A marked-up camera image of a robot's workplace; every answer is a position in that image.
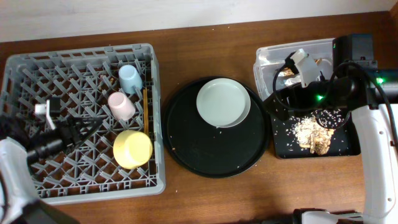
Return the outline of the pink cup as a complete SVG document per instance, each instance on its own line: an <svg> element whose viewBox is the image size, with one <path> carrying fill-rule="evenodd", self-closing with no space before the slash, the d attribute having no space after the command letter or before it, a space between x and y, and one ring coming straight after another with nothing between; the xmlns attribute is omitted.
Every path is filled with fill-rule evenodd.
<svg viewBox="0 0 398 224"><path fill-rule="evenodd" d="M108 105L113 116L117 120L127 121L131 119L136 112L136 108L132 101L121 92L110 94L108 97Z"/></svg>

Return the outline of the white napkin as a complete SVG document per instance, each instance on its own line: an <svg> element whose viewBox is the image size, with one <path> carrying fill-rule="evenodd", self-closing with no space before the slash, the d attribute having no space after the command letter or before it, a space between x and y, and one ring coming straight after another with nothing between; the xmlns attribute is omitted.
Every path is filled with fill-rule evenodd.
<svg viewBox="0 0 398 224"><path fill-rule="evenodd" d="M296 77L288 78L288 79L284 80L284 85L285 86L292 86L292 85L297 84L297 83L301 83L300 75L297 75Z"/></svg>

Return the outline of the food scraps pile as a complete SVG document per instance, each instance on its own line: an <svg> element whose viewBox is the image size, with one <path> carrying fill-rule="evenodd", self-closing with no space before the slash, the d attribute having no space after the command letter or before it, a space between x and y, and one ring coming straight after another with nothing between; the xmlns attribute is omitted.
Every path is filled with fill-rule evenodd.
<svg viewBox="0 0 398 224"><path fill-rule="evenodd" d="M298 147L322 156L329 151L336 129L344 125L345 116L342 110L316 110L303 117L292 116L289 121L293 124L287 128L287 135L293 140L287 143L288 151Z"/></svg>

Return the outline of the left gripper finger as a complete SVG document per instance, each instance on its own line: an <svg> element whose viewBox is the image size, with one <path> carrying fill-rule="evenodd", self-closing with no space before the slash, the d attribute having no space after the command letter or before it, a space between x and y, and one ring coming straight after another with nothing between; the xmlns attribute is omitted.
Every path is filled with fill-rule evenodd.
<svg viewBox="0 0 398 224"><path fill-rule="evenodd" d="M101 124L73 124L74 133L74 148L79 148L83 145L83 143L89 139L103 124L103 120L101 119Z"/></svg>
<svg viewBox="0 0 398 224"><path fill-rule="evenodd" d="M70 116L67 118L70 124L101 124L101 119L99 118L80 118Z"/></svg>

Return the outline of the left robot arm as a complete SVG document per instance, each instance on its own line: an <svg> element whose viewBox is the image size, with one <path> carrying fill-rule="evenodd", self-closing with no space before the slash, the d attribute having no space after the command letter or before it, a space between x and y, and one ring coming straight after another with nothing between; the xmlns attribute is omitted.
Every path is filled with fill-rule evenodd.
<svg viewBox="0 0 398 224"><path fill-rule="evenodd" d="M1 116L1 223L78 223L42 201L30 166L79 148L102 125L101 118L68 118L55 129L30 138L22 121Z"/></svg>

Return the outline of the yellow bowl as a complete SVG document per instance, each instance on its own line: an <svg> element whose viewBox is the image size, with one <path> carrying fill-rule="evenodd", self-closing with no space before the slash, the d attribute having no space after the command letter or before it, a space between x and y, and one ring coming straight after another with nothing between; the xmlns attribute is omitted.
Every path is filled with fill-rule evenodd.
<svg viewBox="0 0 398 224"><path fill-rule="evenodd" d="M152 141L140 131L125 130L113 144L116 162L125 169L135 169L149 161L153 153Z"/></svg>

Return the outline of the grey plate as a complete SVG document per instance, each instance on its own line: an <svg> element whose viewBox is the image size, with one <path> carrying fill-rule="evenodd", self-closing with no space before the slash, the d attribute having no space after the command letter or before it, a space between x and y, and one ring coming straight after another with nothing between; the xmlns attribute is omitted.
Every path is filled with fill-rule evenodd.
<svg viewBox="0 0 398 224"><path fill-rule="evenodd" d="M199 90L196 106L201 118L217 128L231 128L243 122L251 109L245 87L229 78L206 82Z"/></svg>

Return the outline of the gold foil wrapper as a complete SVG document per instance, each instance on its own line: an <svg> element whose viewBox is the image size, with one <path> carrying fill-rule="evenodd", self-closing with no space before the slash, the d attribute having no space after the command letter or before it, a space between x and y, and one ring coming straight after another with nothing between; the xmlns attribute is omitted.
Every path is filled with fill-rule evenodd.
<svg viewBox="0 0 398 224"><path fill-rule="evenodd" d="M314 61L315 61L315 63L316 63L317 65L319 65L319 64L322 62L322 59L319 58L319 59L315 59ZM280 77L288 77L288 76L292 76L292 75L295 75L295 73L294 73L290 68L284 68L284 69L279 73L279 76L280 76Z"/></svg>

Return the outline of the blue cup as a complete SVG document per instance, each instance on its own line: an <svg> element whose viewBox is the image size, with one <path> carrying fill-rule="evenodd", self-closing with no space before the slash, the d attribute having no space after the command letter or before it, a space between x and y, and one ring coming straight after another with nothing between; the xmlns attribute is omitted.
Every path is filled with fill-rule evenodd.
<svg viewBox="0 0 398 224"><path fill-rule="evenodd" d="M137 89L142 89L143 81L133 65L123 65L119 69L118 75L120 86L125 93L135 94Z"/></svg>

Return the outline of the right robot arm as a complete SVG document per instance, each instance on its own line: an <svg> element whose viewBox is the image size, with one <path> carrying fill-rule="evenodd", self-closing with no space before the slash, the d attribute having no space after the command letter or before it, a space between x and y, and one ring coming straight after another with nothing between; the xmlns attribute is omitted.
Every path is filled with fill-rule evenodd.
<svg viewBox="0 0 398 224"><path fill-rule="evenodd" d="M257 90L279 121L317 110L345 110L330 128L350 123L363 161L361 213L296 209L294 223L397 222L397 71L380 70L369 34L258 49Z"/></svg>

